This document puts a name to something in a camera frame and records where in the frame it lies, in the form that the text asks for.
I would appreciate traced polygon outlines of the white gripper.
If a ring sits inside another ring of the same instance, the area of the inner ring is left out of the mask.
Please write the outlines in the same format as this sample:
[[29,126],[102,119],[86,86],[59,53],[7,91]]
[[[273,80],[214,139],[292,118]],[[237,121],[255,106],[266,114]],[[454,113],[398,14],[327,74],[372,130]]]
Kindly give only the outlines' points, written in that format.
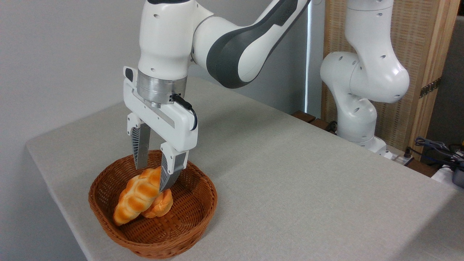
[[181,171],[187,167],[189,150],[197,145],[198,129],[192,129],[195,117],[178,103],[157,106],[145,101],[137,93],[137,72],[127,66],[123,69],[123,100],[132,111],[127,117],[127,134],[132,140],[134,164],[137,170],[147,166],[152,129],[166,141],[161,144],[159,185],[159,192],[164,192],[174,185]]

